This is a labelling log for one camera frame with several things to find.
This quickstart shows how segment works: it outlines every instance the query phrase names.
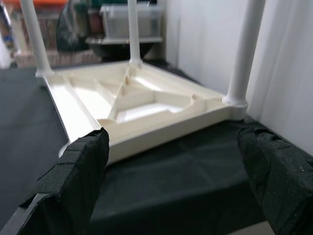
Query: white wall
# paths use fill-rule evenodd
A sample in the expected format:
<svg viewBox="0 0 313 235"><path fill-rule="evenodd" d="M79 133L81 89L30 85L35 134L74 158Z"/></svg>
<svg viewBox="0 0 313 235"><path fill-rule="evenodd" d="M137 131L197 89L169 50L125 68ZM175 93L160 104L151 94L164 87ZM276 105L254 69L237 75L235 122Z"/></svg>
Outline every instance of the white wall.
<svg viewBox="0 0 313 235"><path fill-rule="evenodd" d="M169 0L167 61L225 94L246 1ZM312 0L266 1L247 91L248 114L311 155L312 22Z"/></svg>

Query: black tablecloth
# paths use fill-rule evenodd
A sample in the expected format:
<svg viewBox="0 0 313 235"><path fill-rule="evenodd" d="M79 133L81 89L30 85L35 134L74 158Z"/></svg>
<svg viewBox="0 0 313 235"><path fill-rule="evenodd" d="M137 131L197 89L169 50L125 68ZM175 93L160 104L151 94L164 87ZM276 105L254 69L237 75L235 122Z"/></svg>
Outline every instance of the black tablecloth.
<svg viewBox="0 0 313 235"><path fill-rule="evenodd" d="M34 73L0 75L0 228L67 142ZM219 235L263 221L237 147L243 126L223 122L109 166L90 234Z"/></svg>

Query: clear plastic container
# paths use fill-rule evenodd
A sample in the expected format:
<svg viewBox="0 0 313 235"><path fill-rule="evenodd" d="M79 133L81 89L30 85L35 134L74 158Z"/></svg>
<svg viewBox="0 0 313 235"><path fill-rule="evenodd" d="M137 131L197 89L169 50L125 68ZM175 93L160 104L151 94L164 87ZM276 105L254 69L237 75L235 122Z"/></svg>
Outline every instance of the clear plastic container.
<svg viewBox="0 0 313 235"><path fill-rule="evenodd" d="M137 5L140 38L161 36L161 16L163 9L158 5ZM103 25L106 38L129 39L127 5L102 5Z"/></svg>

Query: white plastic leg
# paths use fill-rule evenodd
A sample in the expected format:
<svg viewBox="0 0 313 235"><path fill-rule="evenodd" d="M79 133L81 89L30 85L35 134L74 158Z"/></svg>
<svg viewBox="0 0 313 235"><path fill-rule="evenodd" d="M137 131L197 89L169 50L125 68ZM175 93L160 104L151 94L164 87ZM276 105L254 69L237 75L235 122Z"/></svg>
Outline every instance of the white plastic leg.
<svg viewBox="0 0 313 235"><path fill-rule="evenodd" d="M248 103L248 87L254 52L259 35L265 0L248 0L244 22L240 30L234 71L230 80L228 93L223 102L233 106L233 119L245 117Z"/></svg>
<svg viewBox="0 0 313 235"><path fill-rule="evenodd" d="M34 3L32 0L22 0L20 2L37 65L36 77L38 77L40 85L45 85L44 77L52 75L53 71L48 61Z"/></svg>
<svg viewBox="0 0 313 235"><path fill-rule="evenodd" d="M128 0L129 38L131 48L131 65L140 66L139 30L137 15L137 0Z"/></svg>

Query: orange object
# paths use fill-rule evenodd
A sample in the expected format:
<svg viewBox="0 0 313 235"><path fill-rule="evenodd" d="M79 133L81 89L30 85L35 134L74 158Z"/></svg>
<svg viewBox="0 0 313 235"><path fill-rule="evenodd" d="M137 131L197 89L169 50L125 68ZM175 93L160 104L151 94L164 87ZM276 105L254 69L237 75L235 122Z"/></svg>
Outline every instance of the orange object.
<svg viewBox="0 0 313 235"><path fill-rule="evenodd" d="M45 5L64 5L67 0L33 0L35 6L45 6ZM3 0L5 4L13 5L20 8L20 0Z"/></svg>

